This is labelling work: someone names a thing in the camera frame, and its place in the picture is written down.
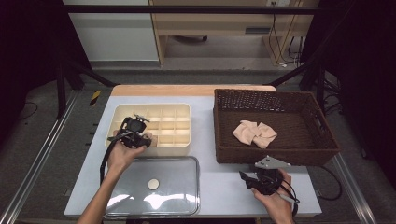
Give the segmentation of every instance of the desk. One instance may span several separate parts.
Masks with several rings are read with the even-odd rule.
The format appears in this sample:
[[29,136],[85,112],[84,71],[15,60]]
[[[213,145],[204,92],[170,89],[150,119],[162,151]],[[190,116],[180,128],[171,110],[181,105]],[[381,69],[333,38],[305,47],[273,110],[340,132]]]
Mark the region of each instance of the desk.
[[[249,172],[246,164],[218,164],[213,134],[214,89],[274,91],[268,86],[230,85],[139,85],[117,86],[111,93],[90,150],[82,165],[64,214],[80,216],[99,187],[99,167],[106,152],[105,139],[115,108],[120,104],[186,103],[191,107],[191,145],[189,156],[200,165],[200,209],[194,217],[268,217],[263,206],[246,188],[238,171]],[[311,179],[305,167],[290,167],[292,185],[301,203],[298,217],[321,213]]]
[[[318,5],[318,0],[284,2],[286,5],[280,5],[281,7],[316,7]],[[149,0],[149,4],[153,6],[271,6],[269,0]],[[154,13],[151,17],[160,64],[163,64],[166,42],[170,35],[255,35],[262,36],[274,65],[283,62],[283,53],[287,50],[292,36],[306,36],[313,18],[312,15],[277,15],[274,24],[274,15]]]

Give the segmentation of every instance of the brown plastic basket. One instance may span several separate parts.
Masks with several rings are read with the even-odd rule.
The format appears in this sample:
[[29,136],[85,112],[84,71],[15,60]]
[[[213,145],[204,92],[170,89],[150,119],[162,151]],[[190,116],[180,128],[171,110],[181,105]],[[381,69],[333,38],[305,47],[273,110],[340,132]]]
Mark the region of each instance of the brown plastic basket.
[[[269,155],[291,165],[323,165],[340,152],[311,92],[215,90],[218,163],[254,163]],[[262,122],[277,132],[268,148],[239,142],[240,120]]]

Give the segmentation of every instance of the wall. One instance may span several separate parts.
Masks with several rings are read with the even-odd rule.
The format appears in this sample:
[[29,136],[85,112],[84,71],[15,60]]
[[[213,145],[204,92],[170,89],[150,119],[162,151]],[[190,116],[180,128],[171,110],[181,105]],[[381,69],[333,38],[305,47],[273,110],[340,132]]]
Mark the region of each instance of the wall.
[[[148,5],[147,0],[64,0],[65,5]],[[158,61],[149,14],[70,13],[90,61]]]

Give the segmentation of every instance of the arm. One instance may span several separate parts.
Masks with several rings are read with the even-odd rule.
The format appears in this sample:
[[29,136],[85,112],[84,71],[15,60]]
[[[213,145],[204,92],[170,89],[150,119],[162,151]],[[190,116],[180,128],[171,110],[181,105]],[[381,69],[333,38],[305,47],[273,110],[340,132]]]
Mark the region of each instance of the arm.
[[[291,176],[288,175],[284,170],[279,169],[280,173],[283,175],[285,181],[291,184]],[[282,183],[282,185],[290,190],[290,186],[286,183]],[[282,199],[277,193],[283,194],[288,196],[288,193],[279,188],[277,193],[272,195],[263,195],[259,193],[256,189],[251,189],[254,197],[259,200],[264,207],[267,209],[268,214],[270,215],[271,219],[277,224],[290,224],[294,223],[293,217],[291,214],[291,203],[287,202],[286,200]]]
[[99,190],[91,199],[90,203],[85,208],[81,217],[78,219],[78,224],[83,223],[101,223],[103,215],[106,211],[108,200],[114,187],[119,181],[122,173],[131,165],[136,156],[142,153],[146,146],[136,149],[126,147],[121,141],[118,141],[114,146],[108,158],[108,171],[105,179],[102,182]]

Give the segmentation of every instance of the wooden edge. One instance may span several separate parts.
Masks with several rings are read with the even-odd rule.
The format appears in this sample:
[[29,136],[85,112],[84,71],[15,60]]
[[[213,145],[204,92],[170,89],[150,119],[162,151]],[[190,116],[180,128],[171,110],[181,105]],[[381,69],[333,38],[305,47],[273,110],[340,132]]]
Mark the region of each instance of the wooden edge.
[[110,96],[210,96],[215,89],[276,91],[263,85],[119,85]]

